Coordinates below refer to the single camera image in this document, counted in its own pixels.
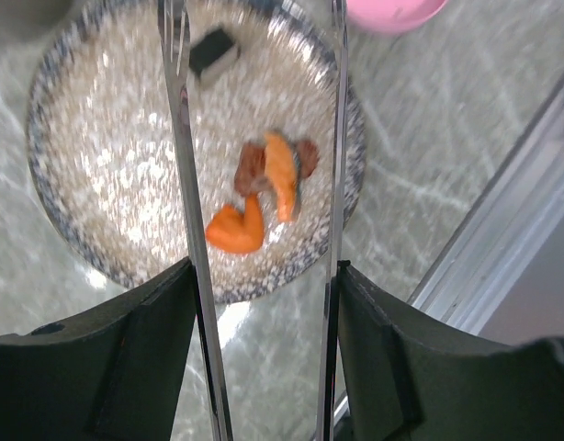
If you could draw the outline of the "pink round lid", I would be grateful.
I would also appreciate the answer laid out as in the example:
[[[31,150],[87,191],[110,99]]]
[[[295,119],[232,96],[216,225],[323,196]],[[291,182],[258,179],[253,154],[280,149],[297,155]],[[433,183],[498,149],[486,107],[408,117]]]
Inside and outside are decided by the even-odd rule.
[[[400,35],[435,17],[447,0],[348,0],[347,16],[366,31]]]

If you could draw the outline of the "black white sushi piece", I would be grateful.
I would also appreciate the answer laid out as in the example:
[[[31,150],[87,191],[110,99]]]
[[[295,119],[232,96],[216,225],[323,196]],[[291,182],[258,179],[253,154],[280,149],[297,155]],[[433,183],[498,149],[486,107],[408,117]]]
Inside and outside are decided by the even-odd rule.
[[[223,27],[217,27],[196,41],[189,54],[189,69],[201,86],[211,85],[240,57],[241,46]]]

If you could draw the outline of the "metal food tongs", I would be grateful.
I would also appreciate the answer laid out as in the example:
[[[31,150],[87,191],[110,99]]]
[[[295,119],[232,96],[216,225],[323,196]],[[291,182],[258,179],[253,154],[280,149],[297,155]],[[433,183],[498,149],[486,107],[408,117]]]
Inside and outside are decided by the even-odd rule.
[[[214,296],[209,271],[208,251],[197,184],[194,143],[191,137],[187,104],[186,77],[190,53],[188,14],[185,1],[160,1],[157,27],[161,39],[164,77],[173,121],[177,171],[186,219],[189,255],[197,274],[197,318],[203,349],[211,405],[211,424],[216,440],[231,440],[233,431],[228,402]],[[328,267],[323,309],[323,335],[319,398],[315,437],[333,439],[334,391],[340,292],[338,273],[344,228],[344,186],[346,164],[346,111],[348,98],[348,38],[345,23],[346,3],[331,3],[332,26],[336,37],[337,86],[333,144],[333,193],[331,199]]]

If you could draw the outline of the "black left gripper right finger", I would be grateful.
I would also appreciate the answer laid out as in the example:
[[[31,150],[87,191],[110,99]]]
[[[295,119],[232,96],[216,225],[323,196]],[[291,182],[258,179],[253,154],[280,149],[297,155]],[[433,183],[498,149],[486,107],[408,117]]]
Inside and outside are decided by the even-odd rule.
[[[342,262],[339,342],[359,440],[564,440],[564,337],[504,345]]]

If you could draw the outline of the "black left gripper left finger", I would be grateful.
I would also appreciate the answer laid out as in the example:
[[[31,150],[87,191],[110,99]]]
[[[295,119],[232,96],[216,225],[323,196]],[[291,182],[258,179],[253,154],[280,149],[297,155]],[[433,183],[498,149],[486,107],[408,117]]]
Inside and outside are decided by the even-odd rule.
[[[167,440],[196,318],[182,260],[25,335],[0,335],[0,440]]]

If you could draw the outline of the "brown meat piece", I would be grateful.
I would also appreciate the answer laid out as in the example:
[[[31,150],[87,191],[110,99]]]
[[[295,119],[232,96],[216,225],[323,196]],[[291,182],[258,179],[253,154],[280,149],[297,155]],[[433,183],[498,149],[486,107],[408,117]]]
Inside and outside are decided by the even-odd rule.
[[[300,178],[307,179],[319,162],[319,150],[310,139],[299,140],[294,147],[299,157]],[[242,197],[266,191],[271,187],[265,176],[265,147],[256,142],[246,142],[241,150],[234,177],[234,190]]]

